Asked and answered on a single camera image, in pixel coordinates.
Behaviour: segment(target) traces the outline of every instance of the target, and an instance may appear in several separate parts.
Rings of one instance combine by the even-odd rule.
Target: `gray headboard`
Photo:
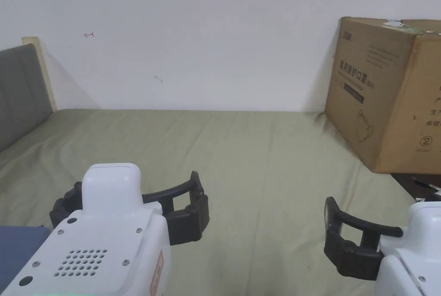
[[[52,114],[33,44],[0,52],[0,151]]]

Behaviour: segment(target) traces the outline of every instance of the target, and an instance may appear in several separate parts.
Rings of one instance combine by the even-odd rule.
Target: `bed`
[[[373,282],[339,276],[323,254],[325,199],[389,225],[406,225],[414,203],[323,113],[73,109],[41,120],[0,152],[0,225],[50,227],[56,199],[95,163],[138,165],[144,193],[199,172],[210,222],[200,241],[172,247],[166,295],[370,295]]]

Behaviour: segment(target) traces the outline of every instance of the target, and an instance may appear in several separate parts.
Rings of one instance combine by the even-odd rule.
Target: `cardboard box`
[[[441,174],[441,21],[342,18],[325,112],[372,172]]]

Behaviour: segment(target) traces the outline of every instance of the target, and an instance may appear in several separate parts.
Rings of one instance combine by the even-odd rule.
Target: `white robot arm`
[[[343,276],[375,280],[375,296],[434,296],[441,293],[441,197],[409,208],[409,227],[391,227],[358,219],[325,204],[324,252]],[[363,231],[361,243],[341,237],[342,224]]]
[[[173,198],[189,192],[190,205]],[[189,181],[141,194],[133,164],[96,164],[57,200],[54,230],[4,290],[18,295],[161,296],[170,245],[197,241],[208,224],[208,198],[197,172]]]

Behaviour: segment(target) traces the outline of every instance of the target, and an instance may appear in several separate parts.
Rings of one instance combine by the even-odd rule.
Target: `chinese characters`
[[[437,97],[435,99],[434,103],[437,103],[439,101],[441,101],[441,97]],[[441,109],[432,109],[430,111],[430,114],[435,115],[435,116],[439,115],[439,114],[441,114]],[[441,126],[441,121],[440,120],[428,120],[428,121],[426,121],[425,126]]]
[[[345,33],[343,34],[343,39],[346,39],[346,40],[351,40],[351,37],[352,37],[352,34],[350,34],[349,32],[346,32],[345,31]]]
[[[371,80],[367,79],[367,74],[364,72],[357,70],[355,66],[348,64],[347,62],[341,60],[340,61],[340,69],[345,71],[348,75],[356,78],[363,84],[365,84],[367,87],[373,89],[375,87],[374,83]]]

